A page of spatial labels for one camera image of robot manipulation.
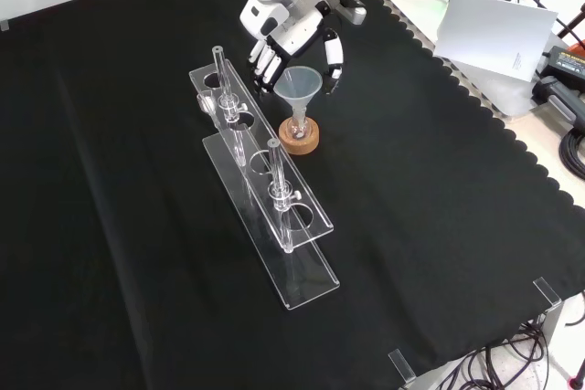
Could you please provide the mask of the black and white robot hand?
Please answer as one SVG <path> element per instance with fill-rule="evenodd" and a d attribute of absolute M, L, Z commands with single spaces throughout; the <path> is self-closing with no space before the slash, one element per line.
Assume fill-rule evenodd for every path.
<path fill-rule="evenodd" d="M 296 19 L 279 3 L 265 5 L 258 0 L 248 0 L 239 19 L 256 38 L 248 64 L 259 90 L 272 92 L 291 60 L 300 57 L 320 38 L 327 62 L 323 90 L 327 94 L 335 91 L 343 74 L 345 57 L 340 36 L 324 25 L 324 18 L 330 13 L 330 6 L 322 1 Z"/>

